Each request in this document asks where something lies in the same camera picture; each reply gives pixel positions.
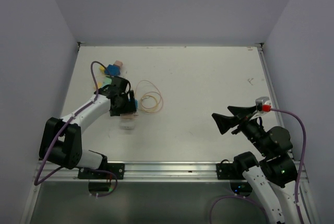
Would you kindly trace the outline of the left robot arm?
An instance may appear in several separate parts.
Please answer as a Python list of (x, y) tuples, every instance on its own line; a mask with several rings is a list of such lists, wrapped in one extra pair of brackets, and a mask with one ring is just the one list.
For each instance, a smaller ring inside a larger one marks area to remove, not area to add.
[(100, 88), (79, 109), (60, 119), (47, 120), (39, 157), (67, 169), (89, 168), (96, 178), (109, 171), (106, 156), (82, 147), (82, 135), (100, 116), (120, 116), (136, 112), (134, 91), (130, 82), (113, 76), (111, 83)]

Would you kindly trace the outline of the pink cube socket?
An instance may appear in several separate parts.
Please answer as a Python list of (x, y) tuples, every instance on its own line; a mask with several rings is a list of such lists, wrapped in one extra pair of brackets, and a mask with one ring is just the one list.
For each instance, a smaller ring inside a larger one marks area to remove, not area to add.
[(134, 120), (137, 116), (138, 116), (138, 113), (122, 114), (121, 119), (122, 120)]

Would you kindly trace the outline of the teal plug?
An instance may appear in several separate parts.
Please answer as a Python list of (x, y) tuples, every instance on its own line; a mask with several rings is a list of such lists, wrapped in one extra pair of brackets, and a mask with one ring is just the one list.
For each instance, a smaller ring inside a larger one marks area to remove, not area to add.
[(101, 87), (101, 89), (106, 89), (108, 86), (109, 86), (109, 84), (107, 84), (107, 85), (103, 85), (103, 86)]

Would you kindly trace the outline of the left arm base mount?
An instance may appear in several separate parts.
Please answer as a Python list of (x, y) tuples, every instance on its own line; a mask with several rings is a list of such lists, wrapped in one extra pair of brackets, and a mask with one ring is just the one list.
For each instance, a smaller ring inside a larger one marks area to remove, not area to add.
[(122, 180), (125, 173), (124, 163), (107, 163), (103, 168), (82, 168), (78, 172), (78, 179), (82, 180), (109, 180), (117, 178)]

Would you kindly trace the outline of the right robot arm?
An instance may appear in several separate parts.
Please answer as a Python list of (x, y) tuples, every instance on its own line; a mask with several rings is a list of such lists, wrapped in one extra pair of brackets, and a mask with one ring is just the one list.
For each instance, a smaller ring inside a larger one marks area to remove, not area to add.
[(275, 126), (264, 130), (261, 116), (272, 111), (271, 105), (228, 107), (231, 116), (213, 113), (212, 117), (221, 134), (243, 133), (261, 153), (258, 161), (250, 151), (234, 157), (233, 162), (221, 161), (216, 165), (219, 179), (244, 178), (257, 195), (269, 223), (301, 223), (297, 211), (299, 193), (295, 189), (296, 166), (288, 155), (293, 145), (287, 129)]

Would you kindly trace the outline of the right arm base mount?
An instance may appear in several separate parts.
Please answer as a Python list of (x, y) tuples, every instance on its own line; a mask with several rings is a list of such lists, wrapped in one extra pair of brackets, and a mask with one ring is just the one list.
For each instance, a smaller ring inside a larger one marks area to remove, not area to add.
[(235, 165), (227, 159), (216, 164), (216, 174), (218, 180), (243, 180), (243, 176), (238, 173)]

